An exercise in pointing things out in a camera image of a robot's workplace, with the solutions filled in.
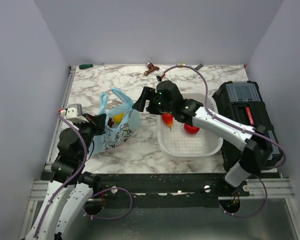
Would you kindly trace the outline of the red fake strawberry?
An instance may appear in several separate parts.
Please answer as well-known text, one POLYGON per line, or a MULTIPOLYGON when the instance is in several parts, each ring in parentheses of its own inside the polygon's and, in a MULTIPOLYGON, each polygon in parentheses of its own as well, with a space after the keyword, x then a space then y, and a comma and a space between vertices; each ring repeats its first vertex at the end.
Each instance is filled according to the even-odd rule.
POLYGON ((172 126, 173 126, 173 123, 174 123, 174 118, 172 116, 172 114, 170 113, 163 113, 161 115, 161 119, 162 121, 164 122, 164 124, 170 129, 172 130, 172 126))

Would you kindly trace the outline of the light blue plastic bag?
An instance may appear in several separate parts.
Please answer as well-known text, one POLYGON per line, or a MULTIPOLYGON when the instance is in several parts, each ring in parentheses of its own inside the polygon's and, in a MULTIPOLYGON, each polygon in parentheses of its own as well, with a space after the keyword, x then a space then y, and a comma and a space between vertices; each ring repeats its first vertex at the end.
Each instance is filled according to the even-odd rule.
POLYGON ((106 114, 106 123, 104 134, 96 135, 93 138, 93 154, 107 152, 119 146, 121 143, 126 142, 141 125, 140 113, 132 109, 134 101, 118 88, 113 88, 111 91, 122 101, 122 104, 107 111, 108 94, 104 92, 100 96, 100 108, 98 114, 106 114), (124 113, 121 123, 114 123, 112 127, 109 127, 109 118, 112 118, 113 120, 115 115, 121 113, 124 113))

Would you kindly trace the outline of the yellow fake banana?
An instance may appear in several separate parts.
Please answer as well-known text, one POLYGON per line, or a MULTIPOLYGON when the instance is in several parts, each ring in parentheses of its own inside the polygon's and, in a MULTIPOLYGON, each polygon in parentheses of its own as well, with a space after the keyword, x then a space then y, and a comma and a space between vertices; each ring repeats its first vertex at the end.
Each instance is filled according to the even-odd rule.
POLYGON ((120 124, 120 123, 122 122, 124 116, 125 116, 124 113, 120 113, 120 114, 115 115, 115 116, 113 117, 114 123, 120 124))

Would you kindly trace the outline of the red fake tomato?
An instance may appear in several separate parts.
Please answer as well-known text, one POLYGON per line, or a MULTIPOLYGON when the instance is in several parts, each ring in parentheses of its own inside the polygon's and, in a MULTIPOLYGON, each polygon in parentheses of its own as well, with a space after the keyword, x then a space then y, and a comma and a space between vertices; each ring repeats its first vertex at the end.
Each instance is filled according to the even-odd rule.
POLYGON ((183 128, 185 130, 186 133, 190 134, 190 135, 195 135, 199 132, 200 128, 189 125, 189 124, 184 124, 183 128))

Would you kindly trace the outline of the dark red fake grapes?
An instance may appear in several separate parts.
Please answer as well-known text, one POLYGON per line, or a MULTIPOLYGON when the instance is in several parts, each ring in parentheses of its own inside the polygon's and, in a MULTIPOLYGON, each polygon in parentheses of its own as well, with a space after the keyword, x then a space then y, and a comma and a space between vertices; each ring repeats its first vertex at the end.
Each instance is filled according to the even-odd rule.
POLYGON ((113 125, 114 125, 114 121, 113 121, 113 119, 112 119, 112 118, 109 118, 109 119, 108 119, 107 125, 108 125, 110 128, 112 128, 112 127, 113 127, 113 125))

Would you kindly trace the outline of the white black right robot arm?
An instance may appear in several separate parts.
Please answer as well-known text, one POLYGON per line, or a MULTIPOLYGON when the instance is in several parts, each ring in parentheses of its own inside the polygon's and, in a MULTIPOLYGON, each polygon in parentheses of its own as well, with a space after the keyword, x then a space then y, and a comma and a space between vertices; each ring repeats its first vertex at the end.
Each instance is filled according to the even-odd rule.
POLYGON ((209 131, 240 150, 240 159, 220 183, 220 191, 226 196, 237 192, 238 186, 249 176, 260 174, 273 150, 264 126, 255 128, 235 122, 201 102, 184 98, 170 80, 160 82, 156 88, 145 86, 132 108, 152 115, 171 114, 177 122, 209 131))

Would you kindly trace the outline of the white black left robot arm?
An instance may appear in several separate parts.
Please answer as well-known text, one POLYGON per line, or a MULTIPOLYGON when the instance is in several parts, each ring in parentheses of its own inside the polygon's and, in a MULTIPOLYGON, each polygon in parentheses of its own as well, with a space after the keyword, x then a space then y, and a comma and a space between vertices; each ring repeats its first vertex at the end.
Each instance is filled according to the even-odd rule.
POLYGON ((106 114, 77 115, 62 110, 57 117, 68 127, 59 135, 59 153, 51 165, 45 198, 27 240, 62 239, 85 201, 101 191, 97 177, 83 169, 93 138, 105 131, 106 114))

